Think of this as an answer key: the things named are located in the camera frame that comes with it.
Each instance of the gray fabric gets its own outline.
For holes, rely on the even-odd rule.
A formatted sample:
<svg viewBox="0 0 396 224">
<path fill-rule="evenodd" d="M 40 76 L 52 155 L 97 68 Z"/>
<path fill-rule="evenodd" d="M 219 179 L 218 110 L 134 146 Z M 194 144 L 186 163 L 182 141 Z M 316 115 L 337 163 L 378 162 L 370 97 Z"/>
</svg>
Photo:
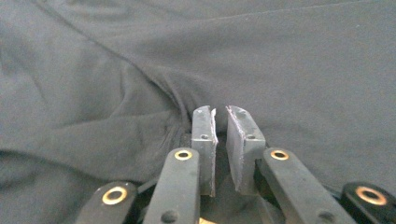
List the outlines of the gray fabric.
<svg viewBox="0 0 396 224">
<path fill-rule="evenodd" d="M 149 181 L 202 105 L 221 141 L 237 105 L 323 184 L 396 194 L 395 24 L 394 1 L 3 0 L 0 223 L 72 223 L 106 182 Z M 203 216 L 257 221 L 219 155 Z"/>
</svg>

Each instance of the wrinkled cloth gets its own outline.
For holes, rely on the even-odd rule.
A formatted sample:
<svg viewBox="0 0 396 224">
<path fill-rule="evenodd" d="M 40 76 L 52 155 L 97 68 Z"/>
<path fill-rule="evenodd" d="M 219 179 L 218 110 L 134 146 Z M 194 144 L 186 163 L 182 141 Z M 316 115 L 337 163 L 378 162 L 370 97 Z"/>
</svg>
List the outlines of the wrinkled cloth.
<svg viewBox="0 0 396 224">
<path fill-rule="evenodd" d="M 0 65 L 0 223 L 73 223 L 100 186 L 150 181 L 203 105 L 203 217 L 260 223 L 233 192 L 226 105 L 323 185 L 396 194 L 395 1 L 2 0 Z"/>
</svg>

